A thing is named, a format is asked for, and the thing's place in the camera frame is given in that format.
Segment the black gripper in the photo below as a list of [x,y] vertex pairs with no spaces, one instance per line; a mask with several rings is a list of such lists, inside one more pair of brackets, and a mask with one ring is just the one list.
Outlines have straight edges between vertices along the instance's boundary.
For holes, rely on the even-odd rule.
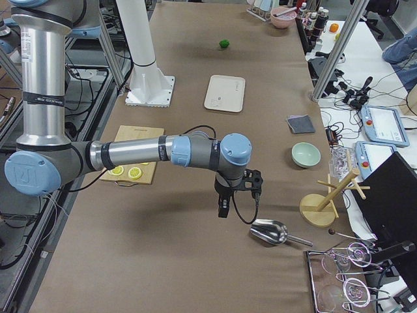
[[262,193],[262,177],[258,170],[245,169],[243,176],[237,185],[232,180],[224,178],[220,172],[219,178],[214,182],[215,191],[218,193],[218,217],[227,218],[229,214],[230,199],[236,191],[250,191],[256,204],[259,203]]

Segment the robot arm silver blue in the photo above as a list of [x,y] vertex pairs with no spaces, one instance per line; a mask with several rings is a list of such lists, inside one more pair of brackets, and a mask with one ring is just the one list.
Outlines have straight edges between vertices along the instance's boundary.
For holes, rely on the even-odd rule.
[[189,134],[102,143],[73,142],[65,134],[65,38],[98,37],[98,1],[13,1],[12,19],[20,27],[23,134],[5,162],[7,181],[19,192],[41,196],[86,173],[142,162],[172,164],[215,172],[218,215],[235,206],[236,191],[254,200],[263,183],[247,165],[252,145],[232,133],[218,140],[198,129]]

